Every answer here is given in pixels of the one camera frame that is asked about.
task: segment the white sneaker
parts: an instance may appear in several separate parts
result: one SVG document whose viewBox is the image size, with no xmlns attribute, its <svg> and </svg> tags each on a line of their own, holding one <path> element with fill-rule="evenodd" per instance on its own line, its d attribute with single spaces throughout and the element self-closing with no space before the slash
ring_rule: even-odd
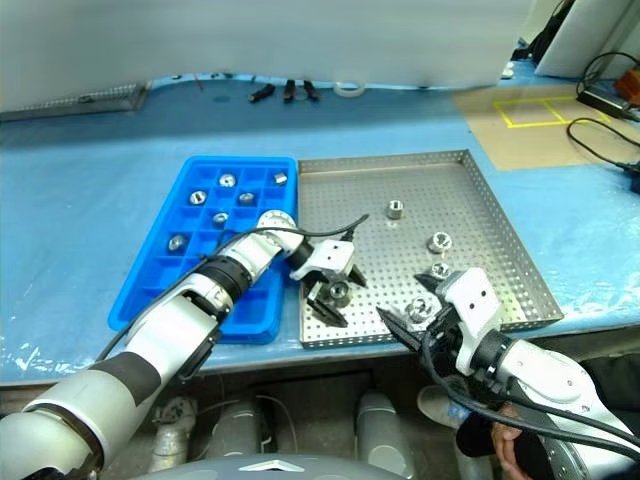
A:
<svg viewBox="0 0 640 480">
<path fill-rule="evenodd" d="M 466 392 L 466 385 L 459 377 L 447 378 L 453 388 Z M 424 416 L 445 427 L 457 430 L 471 413 L 462 405 L 447 396 L 447 392 L 439 385 L 429 385 L 418 393 L 418 409 Z"/>
</svg>

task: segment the human hand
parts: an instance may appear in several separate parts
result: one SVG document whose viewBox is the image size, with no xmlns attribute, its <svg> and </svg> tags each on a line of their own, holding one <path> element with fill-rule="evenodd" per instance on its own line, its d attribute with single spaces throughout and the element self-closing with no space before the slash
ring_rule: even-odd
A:
<svg viewBox="0 0 640 480">
<path fill-rule="evenodd" d="M 500 413 L 507 417 L 518 418 L 515 408 L 511 403 L 505 403 Z M 515 439 L 520 436 L 522 430 L 494 422 L 491 427 L 491 440 L 496 450 L 496 456 L 500 460 L 500 466 L 509 480 L 533 480 L 522 471 L 516 461 Z"/>
</svg>

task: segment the stainless steel tray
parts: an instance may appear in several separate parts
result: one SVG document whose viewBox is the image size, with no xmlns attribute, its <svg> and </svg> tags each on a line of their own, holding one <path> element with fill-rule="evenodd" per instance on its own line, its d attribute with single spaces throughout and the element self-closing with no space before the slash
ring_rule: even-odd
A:
<svg viewBox="0 0 640 480">
<path fill-rule="evenodd" d="M 444 257 L 452 270 L 486 270 L 504 304 L 502 330 L 555 322 L 562 313 L 467 150 L 361 158 L 303 160 L 299 164 L 301 225 L 321 231 L 371 216 L 355 236 L 356 263 L 368 287 L 354 287 L 342 309 L 347 328 L 327 327 L 301 299 L 300 341 L 328 347 L 391 341 L 376 305 L 404 310 L 425 290 L 413 275 L 443 260 L 426 248 L 436 231 L 453 238 Z M 389 220 L 390 200 L 405 216 Z"/>
</svg>

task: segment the person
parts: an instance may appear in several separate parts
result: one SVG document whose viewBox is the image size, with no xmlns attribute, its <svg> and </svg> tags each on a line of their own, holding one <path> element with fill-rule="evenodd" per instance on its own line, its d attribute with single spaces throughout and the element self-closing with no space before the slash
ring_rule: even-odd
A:
<svg viewBox="0 0 640 480">
<path fill-rule="evenodd" d="M 596 386 L 602 403 L 630 430 L 640 435 L 640 353 L 619 357 L 601 357 L 581 362 Z M 448 377 L 450 386 L 466 393 L 466 385 L 458 376 Z M 449 400 L 439 386 L 424 387 L 418 394 L 418 408 L 437 423 L 457 430 L 456 443 L 467 457 L 495 454 L 505 478 L 509 480 L 555 480 L 551 465 L 537 435 L 469 412 Z M 510 403 L 499 412 L 517 417 Z M 613 473 L 607 480 L 637 480 L 640 465 L 628 472 Z"/>
</svg>

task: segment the table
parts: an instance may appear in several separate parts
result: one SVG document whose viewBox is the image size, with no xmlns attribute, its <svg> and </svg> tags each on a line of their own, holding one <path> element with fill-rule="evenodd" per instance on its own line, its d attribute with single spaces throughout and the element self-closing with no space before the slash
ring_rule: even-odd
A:
<svg viewBox="0 0 640 480">
<path fill-rule="evenodd" d="M 508 85 L 554 84 L 518 64 Z M 107 313 L 182 163 L 191 155 L 298 159 L 469 149 L 565 318 L 525 336 L 640 319 L 640 197 L 607 165 L 499 172 L 443 90 L 368 90 L 318 104 L 246 101 L 249 82 L 156 82 L 133 113 L 3 125 L 0 384 L 48 382 L 92 362 Z M 219 345 L 230 371 L 401 352 L 397 344 L 304 350 L 286 289 L 268 345 Z"/>
</svg>

